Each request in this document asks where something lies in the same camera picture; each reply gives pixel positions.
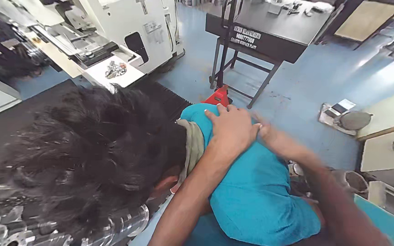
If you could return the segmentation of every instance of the drawer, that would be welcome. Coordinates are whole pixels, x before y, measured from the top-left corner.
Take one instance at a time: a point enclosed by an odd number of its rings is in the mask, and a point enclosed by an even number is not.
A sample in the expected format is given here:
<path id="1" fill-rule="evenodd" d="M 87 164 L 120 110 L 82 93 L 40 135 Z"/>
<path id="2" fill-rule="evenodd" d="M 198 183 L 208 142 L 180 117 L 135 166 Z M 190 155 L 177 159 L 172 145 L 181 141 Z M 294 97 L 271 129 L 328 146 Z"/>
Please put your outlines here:
<path id="1" fill-rule="evenodd" d="M 394 169 L 394 132 L 365 141 L 361 171 Z"/>

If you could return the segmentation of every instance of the black rubber mat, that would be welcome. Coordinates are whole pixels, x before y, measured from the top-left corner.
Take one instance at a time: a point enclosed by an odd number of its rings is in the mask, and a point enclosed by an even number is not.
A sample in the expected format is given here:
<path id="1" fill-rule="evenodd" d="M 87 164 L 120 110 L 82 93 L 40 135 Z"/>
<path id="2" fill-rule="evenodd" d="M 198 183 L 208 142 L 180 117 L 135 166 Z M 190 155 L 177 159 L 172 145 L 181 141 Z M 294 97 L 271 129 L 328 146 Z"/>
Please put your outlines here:
<path id="1" fill-rule="evenodd" d="M 167 87 L 151 80 L 149 76 L 136 82 L 132 87 L 141 90 L 147 94 L 151 100 L 161 104 L 171 121 L 180 118 L 183 109 L 191 105 L 190 102 L 170 91 Z"/>
<path id="2" fill-rule="evenodd" d="M 43 91 L 32 98 L 4 110 L 0 113 L 0 152 L 5 144 L 14 142 L 13 135 L 34 122 L 36 112 L 43 110 L 46 106 L 60 103 L 60 98 L 76 85 L 68 79 L 62 83 Z"/>

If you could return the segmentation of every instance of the metal stand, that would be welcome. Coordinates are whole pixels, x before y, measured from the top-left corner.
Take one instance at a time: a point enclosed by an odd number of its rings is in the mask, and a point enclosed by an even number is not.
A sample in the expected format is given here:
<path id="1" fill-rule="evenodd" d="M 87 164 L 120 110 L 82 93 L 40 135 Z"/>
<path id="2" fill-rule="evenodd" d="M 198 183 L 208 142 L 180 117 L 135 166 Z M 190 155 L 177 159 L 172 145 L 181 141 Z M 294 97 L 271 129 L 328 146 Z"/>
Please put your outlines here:
<path id="1" fill-rule="evenodd" d="M 232 89 L 235 92 L 240 93 L 241 95 L 250 98 L 252 101 L 249 103 L 249 105 L 247 106 L 248 109 L 251 109 L 253 104 L 255 103 L 255 101 L 258 99 L 258 97 L 261 95 L 261 93 L 264 91 L 264 88 L 268 85 L 268 83 L 270 82 L 270 79 L 273 77 L 273 75 L 276 73 L 277 69 L 279 68 L 279 66 L 282 64 L 282 61 L 276 61 L 273 60 L 267 56 L 264 56 L 258 52 L 256 52 L 253 49 L 249 49 L 246 47 L 243 47 L 241 45 L 238 45 L 236 43 L 230 42 L 230 33 L 231 30 L 233 29 L 233 19 L 234 19 L 234 15 L 235 15 L 235 10 L 236 10 L 236 3 L 237 0 L 230 0 L 230 2 L 228 3 L 228 1 L 226 0 L 223 8 L 222 8 L 222 27 L 226 30 L 225 36 L 222 40 L 221 37 L 219 37 L 217 39 L 217 46 L 215 48 L 215 57 L 214 57 L 214 65 L 212 67 L 212 75 L 209 77 L 209 83 L 211 84 L 211 89 L 214 89 L 214 81 L 217 82 L 217 89 L 223 87 L 225 85 L 225 83 L 223 82 L 223 76 L 224 76 L 224 70 L 227 69 L 227 67 L 233 68 L 235 65 L 236 61 L 245 63 L 249 66 L 252 66 L 254 68 L 257 68 L 259 70 L 265 71 L 268 73 L 267 77 L 265 78 L 264 82 L 261 84 L 261 86 L 259 87 L 258 91 L 256 92 L 256 94 L 254 96 L 250 96 L 240 90 L 237 90 L 229 85 L 227 85 L 230 89 Z M 230 4 L 230 11 L 229 11 L 229 18 L 227 21 L 227 25 L 225 25 L 225 19 L 224 19 L 224 14 L 227 8 L 227 5 Z M 241 8 L 243 6 L 243 0 L 241 0 L 240 6 L 239 6 L 239 10 L 238 10 L 238 14 L 241 12 Z M 221 65 L 220 65 L 220 70 L 215 73 L 215 70 L 217 69 L 217 62 L 218 62 L 218 53 L 220 51 L 220 45 L 223 45 L 223 52 L 222 52 L 222 60 L 221 60 Z M 235 53 L 233 54 L 232 59 L 230 59 L 230 61 L 228 61 L 226 64 L 226 55 L 227 55 L 227 50 L 228 48 L 232 48 L 235 50 Z M 248 54 L 250 56 L 256 57 L 258 59 L 267 61 L 271 64 L 274 64 L 273 68 L 267 69 L 265 67 L 262 67 L 258 64 L 252 63 L 248 60 L 245 60 L 243 58 L 238 57 L 238 52 L 241 53 L 245 53 Z"/>
<path id="2" fill-rule="evenodd" d="M 233 54 L 233 57 L 232 57 L 232 59 L 230 59 L 224 66 L 223 66 L 223 63 L 222 63 L 222 64 L 220 65 L 220 70 L 219 70 L 217 73 L 215 73 L 215 70 L 217 69 L 218 53 L 219 53 L 219 51 L 220 51 L 221 40 L 222 40 L 221 38 L 218 38 L 218 39 L 217 39 L 217 46 L 216 46 L 216 48 L 215 48 L 214 65 L 213 65 L 213 67 L 212 67 L 212 75 L 209 76 L 209 83 L 211 84 L 211 89 L 214 89 L 214 88 L 215 88 L 214 81 L 217 82 L 217 89 L 218 89 L 218 88 L 221 88 L 223 85 L 225 85 L 225 83 L 223 83 L 223 82 L 220 83 L 220 78 L 223 78 L 222 76 L 223 76 L 223 72 L 224 72 L 225 69 L 227 69 L 229 66 L 230 66 L 230 68 L 233 68 L 233 67 L 234 67 L 236 61 L 242 62 L 242 63 L 244 63 L 244 64 L 247 64 L 247 65 L 249 65 L 249 66 L 252 66 L 252 67 L 254 67 L 254 68 L 257 68 L 257 69 L 259 69 L 259 70 L 262 70 L 262 71 L 268 73 L 267 77 L 264 79 L 264 82 L 261 84 L 261 86 L 259 87 L 258 91 L 256 92 L 256 94 L 255 94 L 254 96 L 250 96 L 250 95 L 248 95 L 248 94 L 246 94 L 246 93 L 244 93 L 244 92 L 242 92 L 242 91 L 240 91 L 240 90 L 237 90 L 237 89 L 235 89 L 235 88 L 233 88 L 233 87 L 231 87 L 231 86 L 228 85 L 228 87 L 229 87 L 230 89 L 232 89 L 233 91 L 238 92 L 238 93 L 240 93 L 241 95 L 243 95 L 243 96 L 245 96 L 245 97 L 247 97 L 247 98 L 250 98 L 250 99 L 252 100 L 252 101 L 249 103 L 249 105 L 247 105 L 247 108 L 248 108 L 248 109 L 251 109 L 252 106 L 253 106 L 253 104 L 254 104 L 254 103 L 256 102 L 256 100 L 258 99 L 258 97 L 259 97 L 259 96 L 261 95 L 261 93 L 264 91 L 264 88 L 265 88 L 265 87 L 268 85 L 268 83 L 270 82 L 270 79 L 273 77 L 273 75 L 276 73 L 276 71 L 277 71 L 277 69 L 279 68 L 279 66 L 282 64 L 282 61 L 272 60 L 271 58 L 266 57 L 266 56 L 264 56 L 264 55 L 262 55 L 262 54 L 260 54 L 260 53 L 258 53 L 258 52 L 256 52 L 256 51 L 253 51 L 253 50 L 251 50 L 251 49 L 248 49 L 248 48 L 245 48 L 245 47 L 240 46 L 240 45 L 238 45 L 238 44 L 235 44 L 235 43 L 231 43 L 231 42 L 230 42 L 230 44 L 229 44 L 229 45 L 230 45 L 230 48 L 232 48 L 232 49 L 235 50 L 235 52 L 234 52 L 234 54 Z M 260 65 L 258 65 L 258 64 L 252 63 L 252 62 L 250 62 L 250 61 L 248 61 L 248 60 L 245 60 L 245 59 L 243 59 L 243 58 L 238 57 L 238 52 L 245 53 L 245 54 L 247 54 L 247 55 L 249 55 L 249 56 L 253 56 L 253 57 L 256 57 L 256 58 L 258 58 L 258 59 L 264 60 L 264 61 L 266 61 L 266 62 L 268 62 L 268 63 L 273 64 L 274 66 L 273 66 L 273 68 L 272 68 L 271 70 L 268 69 L 268 68 L 262 67 L 262 66 L 260 66 Z"/>

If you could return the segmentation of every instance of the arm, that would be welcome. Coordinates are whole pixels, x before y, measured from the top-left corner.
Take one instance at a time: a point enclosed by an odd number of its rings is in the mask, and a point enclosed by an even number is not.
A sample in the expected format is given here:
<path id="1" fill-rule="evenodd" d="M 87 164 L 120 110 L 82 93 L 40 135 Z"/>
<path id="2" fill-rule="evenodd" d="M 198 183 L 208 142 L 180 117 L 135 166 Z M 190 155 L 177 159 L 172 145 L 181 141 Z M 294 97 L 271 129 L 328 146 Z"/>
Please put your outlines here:
<path id="1" fill-rule="evenodd" d="M 390 245 L 386 236 L 358 209 L 353 199 L 337 184 L 331 172 L 312 151 L 284 132 L 264 123 L 259 116 L 257 119 L 263 124 L 259 134 L 265 145 L 275 154 L 302 166 L 308 183 L 317 196 L 326 226 L 339 245 Z"/>
<path id="2" fill-rule="evenodd" d="M 208 197 L 222 181 L 233 161 L 255 140 L 260 124 L 249 113 L 217 105 L 220 116 L 205 111 L 213 124 L 213 138 L 191 174 L 161 216 L 149 246 L 182 245 L 194 229 Z"/>

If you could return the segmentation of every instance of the metal parts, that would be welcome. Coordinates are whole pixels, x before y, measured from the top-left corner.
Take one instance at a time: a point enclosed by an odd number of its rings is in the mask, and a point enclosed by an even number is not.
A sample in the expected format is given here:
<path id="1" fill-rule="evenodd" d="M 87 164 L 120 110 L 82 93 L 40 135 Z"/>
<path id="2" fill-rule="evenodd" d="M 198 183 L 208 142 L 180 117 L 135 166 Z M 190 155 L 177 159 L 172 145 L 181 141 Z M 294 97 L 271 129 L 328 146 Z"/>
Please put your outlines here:
<path id="1" fill-rule="evenodd" d="M 127 66 L 124 63 L 115 64 L 115 61 L 111 61 L 107 66 L 106 78 L 111 79 L 117 76 L 121 76 L 127 72 Z"/>

